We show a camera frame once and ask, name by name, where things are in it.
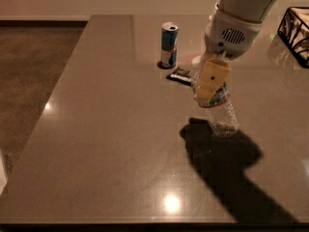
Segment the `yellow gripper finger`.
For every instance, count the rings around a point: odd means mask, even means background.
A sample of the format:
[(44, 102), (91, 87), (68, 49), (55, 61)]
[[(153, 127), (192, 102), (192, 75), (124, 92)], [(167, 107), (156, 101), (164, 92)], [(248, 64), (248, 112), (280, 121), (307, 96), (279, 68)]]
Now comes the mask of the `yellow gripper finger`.
[(194, 87), (195, 97), (200, 101), (210, 101), (224, 84), (230, 71), (230, 65), (223, 60), (207, 60), (199, 72), (198, 81)]

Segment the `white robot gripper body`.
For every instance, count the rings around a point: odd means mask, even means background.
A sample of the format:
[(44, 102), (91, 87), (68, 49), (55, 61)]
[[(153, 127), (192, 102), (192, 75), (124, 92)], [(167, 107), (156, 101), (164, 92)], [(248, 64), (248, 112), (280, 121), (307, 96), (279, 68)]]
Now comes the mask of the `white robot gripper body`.
[(253, 44), (261, 28), (261, 23), (243, 20), (216, 5), (205, 29), (206, 52), (225, 54), (229, 60), (239, 58)]

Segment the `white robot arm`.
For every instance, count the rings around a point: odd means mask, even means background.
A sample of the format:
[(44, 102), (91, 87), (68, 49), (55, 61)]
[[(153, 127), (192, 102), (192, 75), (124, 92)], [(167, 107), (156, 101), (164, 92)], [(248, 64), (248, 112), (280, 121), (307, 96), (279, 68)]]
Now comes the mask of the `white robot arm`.
[(209, 102), (239, 58), (253, 44), (263, 21), (277, 0), (218, 0), (205, 30), (206, 51), (194, 85), (195, 99)]

